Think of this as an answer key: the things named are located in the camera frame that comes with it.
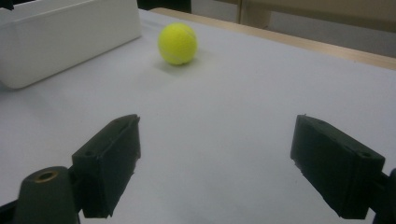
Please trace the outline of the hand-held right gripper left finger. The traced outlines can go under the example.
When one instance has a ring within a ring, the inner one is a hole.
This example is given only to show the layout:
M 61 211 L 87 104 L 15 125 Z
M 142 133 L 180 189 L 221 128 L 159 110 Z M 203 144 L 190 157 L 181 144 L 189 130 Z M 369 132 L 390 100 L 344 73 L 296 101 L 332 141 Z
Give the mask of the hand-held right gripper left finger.
M 127 115 L 110 121 L 72 155 L 84 217 L 112 216 L 141 158 L 140 118 Z

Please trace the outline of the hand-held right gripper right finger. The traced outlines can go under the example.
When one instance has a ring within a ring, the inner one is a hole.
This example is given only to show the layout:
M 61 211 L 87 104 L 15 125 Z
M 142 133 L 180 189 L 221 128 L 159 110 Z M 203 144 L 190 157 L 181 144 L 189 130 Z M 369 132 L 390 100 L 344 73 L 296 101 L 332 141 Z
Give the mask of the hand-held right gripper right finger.
M 339 217 L 366 217 L 382 155 L 323 120 L 299 115 L 290 157 Z

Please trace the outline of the white plastic container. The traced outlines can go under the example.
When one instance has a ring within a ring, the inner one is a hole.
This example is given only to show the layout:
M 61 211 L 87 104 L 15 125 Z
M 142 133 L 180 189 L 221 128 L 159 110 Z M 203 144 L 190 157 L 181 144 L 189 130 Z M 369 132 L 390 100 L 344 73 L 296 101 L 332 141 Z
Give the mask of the white plastic container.
M 24 88 L 139 36 L 136 0 L 34 0 L 0 8 L 0 83 Z

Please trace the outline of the yellow tennis ball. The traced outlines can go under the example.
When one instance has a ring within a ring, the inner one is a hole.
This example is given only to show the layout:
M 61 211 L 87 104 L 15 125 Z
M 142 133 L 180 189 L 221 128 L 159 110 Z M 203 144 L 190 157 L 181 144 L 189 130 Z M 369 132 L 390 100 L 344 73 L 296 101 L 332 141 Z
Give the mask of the yellow tennis ball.
M 195 32 L 181 22 L 170 23 L 160 32 L 158 49 L 163 59 L 173 65 L 189 63 L 198 48 Z

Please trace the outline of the light wooden furniture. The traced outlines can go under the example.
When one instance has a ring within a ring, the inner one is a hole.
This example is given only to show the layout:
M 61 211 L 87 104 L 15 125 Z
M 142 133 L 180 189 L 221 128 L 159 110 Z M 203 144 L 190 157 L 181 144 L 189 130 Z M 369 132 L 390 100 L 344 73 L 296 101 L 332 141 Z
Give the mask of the light wooden furniture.
M 217 0 L 236 4 L 238 14 L 248 1 L 264 10 L 339 22 L 396 33 L 396 0 Z

